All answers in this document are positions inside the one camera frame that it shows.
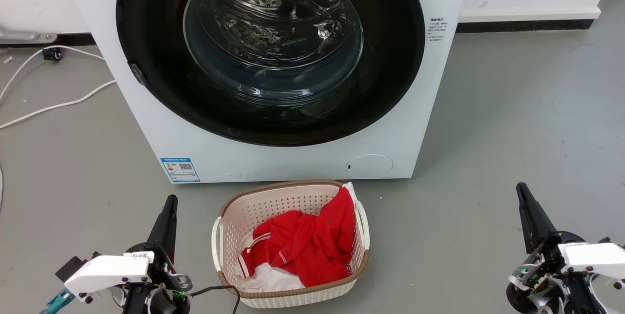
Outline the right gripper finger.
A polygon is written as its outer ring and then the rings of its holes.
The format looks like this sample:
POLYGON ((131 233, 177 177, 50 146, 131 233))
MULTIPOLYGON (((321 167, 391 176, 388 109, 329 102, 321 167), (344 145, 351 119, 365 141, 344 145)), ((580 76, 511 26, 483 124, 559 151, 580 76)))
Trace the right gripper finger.
POLYGON ((539 245, 545 237, 556 232, 556 228, 537 200, 534 205, 533 221, 534 245, 539 245))
POLYGON ((533 236, 533 211, 536 200, 533 194, 530 192, 529 187, 527 187, 527 184, 525 183, 518 183, 516 185, 516 192, 519 201, 519 214, 525 251, 527 252, 527 254, 531 254, 531 252, 533 252, 535 248, 533 236))

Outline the right gripper body dark grey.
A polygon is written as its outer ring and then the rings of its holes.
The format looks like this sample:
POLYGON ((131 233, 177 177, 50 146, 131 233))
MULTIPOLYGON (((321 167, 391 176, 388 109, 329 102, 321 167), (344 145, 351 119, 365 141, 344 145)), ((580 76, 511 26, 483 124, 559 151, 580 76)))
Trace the right gripper body dark grey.
POLYGON ((601 277, 624 289, 623 245, 556 231, 509 276, 506 298, 520 314, 607 314, 593 286, 601 277))

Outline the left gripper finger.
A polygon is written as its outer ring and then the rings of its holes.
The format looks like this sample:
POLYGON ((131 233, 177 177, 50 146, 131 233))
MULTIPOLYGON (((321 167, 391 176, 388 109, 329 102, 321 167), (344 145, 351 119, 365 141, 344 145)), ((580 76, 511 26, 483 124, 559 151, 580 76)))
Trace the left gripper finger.
POLYGON ((158 245, 163 248, 165 252, 169 251, 169 207, 170 201, 168 196, 147 239, 148 243, 158 245))
POLYGON ((178 229, 178 197, 169 196, 169 259, 175 261, 176 232, 178 229))

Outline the left gripper body dark grey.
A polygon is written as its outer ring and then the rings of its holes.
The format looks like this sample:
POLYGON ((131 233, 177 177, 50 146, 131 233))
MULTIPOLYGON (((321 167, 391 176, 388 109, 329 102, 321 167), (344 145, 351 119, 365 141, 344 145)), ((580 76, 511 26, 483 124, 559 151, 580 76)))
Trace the left gripper body dark grey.
POLYGON ((192 280, 174 267, 175 242, 164 245, 143 242, 129 248, 131 255, 152 252, 147 274, 141 280, 124 281, 119 286, 122 298, 119 306, 123 314, 188 314, 190 300, 186 293, 192 289, 192 280))

